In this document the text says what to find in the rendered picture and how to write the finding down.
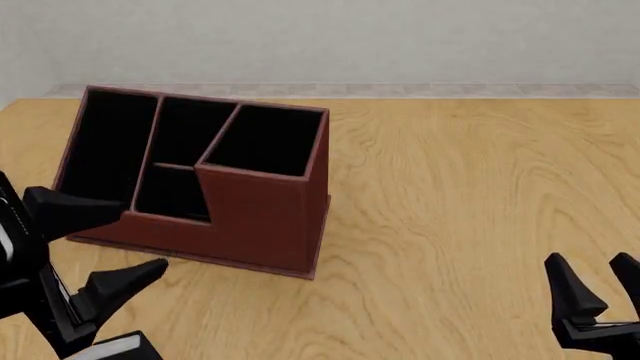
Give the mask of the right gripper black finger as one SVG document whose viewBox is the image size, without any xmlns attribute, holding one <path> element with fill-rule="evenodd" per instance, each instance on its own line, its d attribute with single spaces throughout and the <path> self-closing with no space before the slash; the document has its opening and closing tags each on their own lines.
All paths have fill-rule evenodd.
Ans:
<svg viewBox="0 0 640 360">
<path fill-rule="evenodd" d="M 596 323 L 596 318 L 608 309 L 606 302 L 580 280 L 561 254 L 550 254 L 544 267 L 551 293 L 552 323 L 560 323 L 560 320 Z"/>
<path fill-rule="evenodd" d="M 640 261 L 630 254 L 620 252 L 609 266 L 631 301 L 640 301 Z"/>
</svg>

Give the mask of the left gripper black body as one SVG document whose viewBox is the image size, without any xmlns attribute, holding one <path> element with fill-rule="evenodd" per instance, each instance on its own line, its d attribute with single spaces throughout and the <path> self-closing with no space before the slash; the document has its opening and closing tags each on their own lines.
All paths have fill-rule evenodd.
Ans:
<svg viewBox="0 0 640 360">
<path fill-rule="evenodd" d="M 81 323 L 61 291 L 48 243 L 0 171 L 0 320 L 25 314 L 59 359 L 90 347 L 96 327 Z"/>
</svg>

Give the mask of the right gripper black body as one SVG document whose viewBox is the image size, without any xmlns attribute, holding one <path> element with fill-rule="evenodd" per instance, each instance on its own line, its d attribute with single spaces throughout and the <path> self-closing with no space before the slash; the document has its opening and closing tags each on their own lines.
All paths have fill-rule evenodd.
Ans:
<svg viewBox="0 0 640 360">
<path fill-rule="evenodd" d="M 552 321 L 560 347 L 604 353 L 612 360 L 640 360 L 640 322 L 577 325 L 568 319 Z"/>
</svg>

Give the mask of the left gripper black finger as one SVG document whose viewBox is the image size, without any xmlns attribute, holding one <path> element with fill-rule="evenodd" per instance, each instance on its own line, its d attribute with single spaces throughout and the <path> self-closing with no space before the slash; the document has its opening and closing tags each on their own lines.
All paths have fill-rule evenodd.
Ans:
<svg viewBox="0 0 640 360">
<path fill-rule="evenodd" d="M 46 242 L 119 221 L 125 204 L 62 194 L 41 186 L 28 187 L 23 203 Z"/>
<path fill-rule="evenodd" d="M 125 269 L 91 272 L 84 287 L 71 296 L 81 323 L 103 326 L 126 302 L 159 280 L 169 266 L 159 258 Z"/>
</svg>

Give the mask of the red-brown desk caddy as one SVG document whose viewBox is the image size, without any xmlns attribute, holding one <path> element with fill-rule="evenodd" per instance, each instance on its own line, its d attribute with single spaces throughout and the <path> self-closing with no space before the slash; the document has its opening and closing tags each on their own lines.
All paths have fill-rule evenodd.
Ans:
<svg viewBox="0 0 640 360">
<path fill-rule="evenodd" d="M 318 107 L 88 86 L 54 187 L 125 210 L 69 239 L 313 278 L 329 119 Z"/>
</svg>

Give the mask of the small grey plate on stalk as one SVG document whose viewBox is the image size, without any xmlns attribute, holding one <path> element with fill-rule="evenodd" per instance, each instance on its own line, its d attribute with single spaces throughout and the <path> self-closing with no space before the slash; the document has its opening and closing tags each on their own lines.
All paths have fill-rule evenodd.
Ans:
<svg viewBox="0 0 640 360">
<path fill-rule="evenodd" d="M 64 360 L 164 360 L 141 331 L 100 341 Z"/>
</svg>

